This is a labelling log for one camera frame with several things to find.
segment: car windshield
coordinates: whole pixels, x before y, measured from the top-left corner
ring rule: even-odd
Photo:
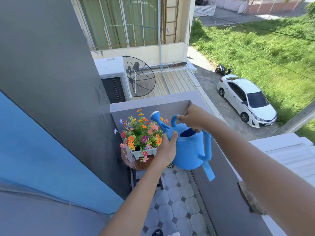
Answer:
[[[269,104],[267,98],[262,93],[262,91],[257,92],[257,93],[248,93],[247,96],[248,96],[248,104],[252,108],[261,108]]]

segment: person's right arm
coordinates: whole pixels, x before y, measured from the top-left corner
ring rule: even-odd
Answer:
[[[214,137],[250,191],[288,236],[315,235],[315,187],[196,105],[178,119]]]

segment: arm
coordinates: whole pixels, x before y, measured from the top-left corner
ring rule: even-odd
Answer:
[[[148,170],[99,236],[139,236],[162,171],[175,158],[177,132],[166,134]]]
[[[315,235],[315,187],[198,106],[190,106],[178,119],[214,137],[251,192],[287,235]]]

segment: white car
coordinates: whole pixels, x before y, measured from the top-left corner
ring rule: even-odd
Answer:
[[[250,126],[265,127],[276,121],[277,112],[262,91],[249,80],[225,75],[219,80],[217,88],[219,95],[225,97],[242,121]]]

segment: blue wall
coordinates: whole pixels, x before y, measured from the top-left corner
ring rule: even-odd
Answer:
[[[0,92],[0,178],[110,214],[123,199]]]

